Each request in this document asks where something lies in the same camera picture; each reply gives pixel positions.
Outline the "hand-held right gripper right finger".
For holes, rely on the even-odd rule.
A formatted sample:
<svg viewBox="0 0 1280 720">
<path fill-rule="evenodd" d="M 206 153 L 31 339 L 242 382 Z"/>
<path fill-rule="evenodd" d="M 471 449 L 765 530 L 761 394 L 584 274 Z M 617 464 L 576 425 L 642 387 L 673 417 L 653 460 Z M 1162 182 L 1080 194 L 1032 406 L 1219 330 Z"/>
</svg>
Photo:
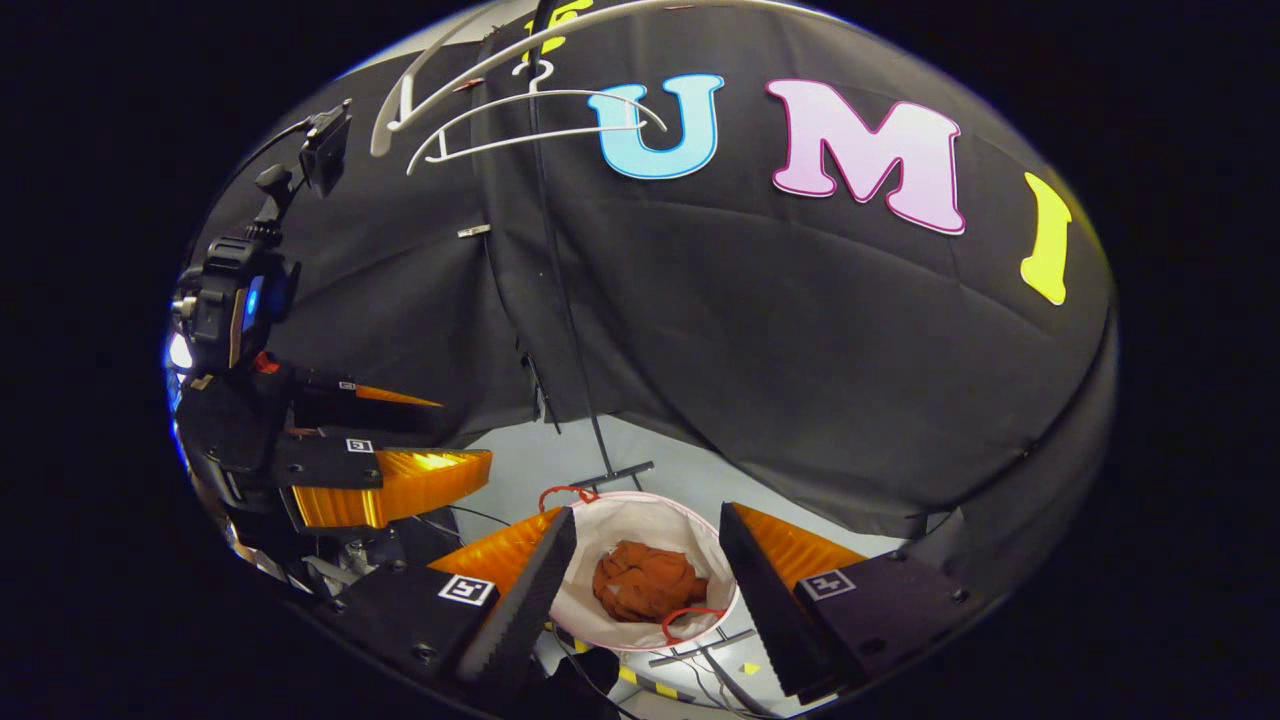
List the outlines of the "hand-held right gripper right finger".
<svg viewBox="0 0 1280 720">
<path fill-rule="evenodd" d="M 786 696 L 810 703 L 887 678 L 973 616 L 973 593 L 902 551 L 865 557 L 724 502 L 719 546 Z"/>
</svg>

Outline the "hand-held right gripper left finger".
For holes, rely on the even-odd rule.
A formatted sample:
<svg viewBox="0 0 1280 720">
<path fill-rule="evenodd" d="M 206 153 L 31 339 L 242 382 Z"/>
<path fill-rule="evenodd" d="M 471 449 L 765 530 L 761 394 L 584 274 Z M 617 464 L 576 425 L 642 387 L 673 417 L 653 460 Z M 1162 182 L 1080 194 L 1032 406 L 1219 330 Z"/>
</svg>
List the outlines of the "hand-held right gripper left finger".
<svg viewBox="0 0 1280 720">
<path fill-rule="evenodd" d="M 433 564 L 379 568 L 316 602 L 315 623 L 378 666 L 458 701 L 512 701 L 576 550 L 553 507 Z"/>
</svg>

